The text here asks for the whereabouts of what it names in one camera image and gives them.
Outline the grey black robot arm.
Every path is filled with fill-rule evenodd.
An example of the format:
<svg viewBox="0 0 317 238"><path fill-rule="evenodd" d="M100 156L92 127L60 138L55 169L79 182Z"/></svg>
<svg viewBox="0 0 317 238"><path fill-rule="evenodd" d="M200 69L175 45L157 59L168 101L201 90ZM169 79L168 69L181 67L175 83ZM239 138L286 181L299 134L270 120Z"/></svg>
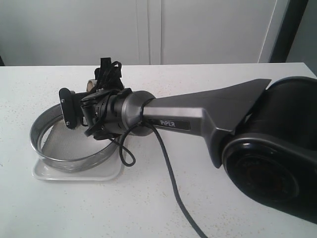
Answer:
<svg viewBox="0 0 317 238"><path fill-rule="evenodd" d="M113 63L80 100L96 140L146 136L154 128L199 136L211 161L252 200L317 221L317 81L291 76L156 98L119 82Z"/></svg>

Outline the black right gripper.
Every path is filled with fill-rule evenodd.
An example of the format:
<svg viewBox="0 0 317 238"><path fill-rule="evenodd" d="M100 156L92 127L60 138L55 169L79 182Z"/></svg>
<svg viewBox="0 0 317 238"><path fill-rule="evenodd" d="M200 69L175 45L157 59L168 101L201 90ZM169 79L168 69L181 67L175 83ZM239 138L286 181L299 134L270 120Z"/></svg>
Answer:
<svg viewBox="0 0 317 238"><path fill-rule="evenodd" d="M123 122L123 104L132 94L130 88L124 89L121 81L122 63L111 61L110 57L101 58L100 67L95 69L95 89L102 89L80 101L87 121L87 137L95 140L117 138L129 129Z"/></svg>

